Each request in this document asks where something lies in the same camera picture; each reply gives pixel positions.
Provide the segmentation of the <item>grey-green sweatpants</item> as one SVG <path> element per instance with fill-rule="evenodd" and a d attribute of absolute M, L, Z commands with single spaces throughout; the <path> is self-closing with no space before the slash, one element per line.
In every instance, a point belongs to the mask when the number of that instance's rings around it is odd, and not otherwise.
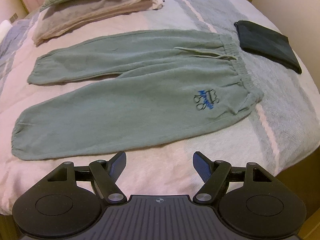
<path fill-rule="evenodd" d="M 24 110 L 11 152 L 22 160 L 107 154 L 208 134 L 263 98 L 227 35 L 142 30 L 97 37 L 36 60 L 31 85 L 98 81 Z"/>

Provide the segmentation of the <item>folded dark green garment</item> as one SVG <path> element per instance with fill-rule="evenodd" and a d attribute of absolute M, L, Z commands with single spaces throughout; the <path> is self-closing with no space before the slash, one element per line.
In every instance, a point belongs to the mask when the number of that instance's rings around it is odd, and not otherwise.
<path fill-rule="evenodd" d="M 234 26 L 243 51 L 263 56 L 297 74 L 302 74 L 287 36 L 251 21 L 237 21 Z"/>

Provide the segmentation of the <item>white quilted pillow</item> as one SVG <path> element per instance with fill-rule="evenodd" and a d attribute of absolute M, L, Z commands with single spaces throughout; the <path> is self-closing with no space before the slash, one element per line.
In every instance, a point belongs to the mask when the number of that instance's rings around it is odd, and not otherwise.
<path fill-rule="evenodd" d="M 3 20 L 0 24 L 0 43 L 3 41 L 9 30 L 12 28 L 12 24 L 8 20 Z"/>

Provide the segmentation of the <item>beige folded blanket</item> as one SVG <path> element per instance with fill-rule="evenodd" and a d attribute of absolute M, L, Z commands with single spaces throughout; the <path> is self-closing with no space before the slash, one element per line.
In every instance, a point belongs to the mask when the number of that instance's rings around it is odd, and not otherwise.
<path fill-rule="evenodd" d="M 49 6 L 40 13 L 32 40 L 36 46 L 91 22 L 114 16 L 157 10 L 163 0 L 71 0 Z"/>

